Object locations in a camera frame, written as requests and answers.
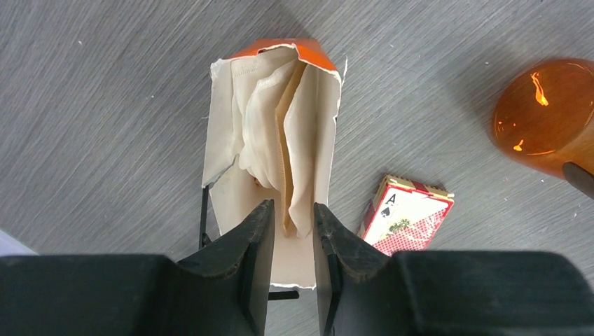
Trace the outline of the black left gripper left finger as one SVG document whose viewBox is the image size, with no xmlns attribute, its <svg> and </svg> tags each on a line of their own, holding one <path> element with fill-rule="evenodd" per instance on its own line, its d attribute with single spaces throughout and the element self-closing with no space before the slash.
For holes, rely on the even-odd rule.
<svg viewBox="0 0 594 336">
<path fill-rule="evenodd" d="M 179 261 L 165 255 L 1 259 L 2 335 L 262 335 L 275 205 Z"/>
</svg>

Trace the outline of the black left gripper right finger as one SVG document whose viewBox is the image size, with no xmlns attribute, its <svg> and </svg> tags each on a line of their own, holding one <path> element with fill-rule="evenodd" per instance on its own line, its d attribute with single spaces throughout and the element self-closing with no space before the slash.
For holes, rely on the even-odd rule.
<svg viewBox="0 0 594 336">
<path fill-rule="evenodd" d="M 592 335 L 593 291 L 543 251 L 385 255 L 315 204 L 322 335 Z"/>
</svg>

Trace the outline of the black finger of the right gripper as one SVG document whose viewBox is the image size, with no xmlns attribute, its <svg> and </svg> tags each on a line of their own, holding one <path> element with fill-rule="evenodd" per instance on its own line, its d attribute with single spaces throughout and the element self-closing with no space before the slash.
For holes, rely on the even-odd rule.
<svg viewBox="0 0 594 336">
<path fill-rule="evenodd" d="M 565 162 L 562 165 L 562 174 L 571 186 L 594 199 L 593 174 L 575 162 Z"/>
</svg>

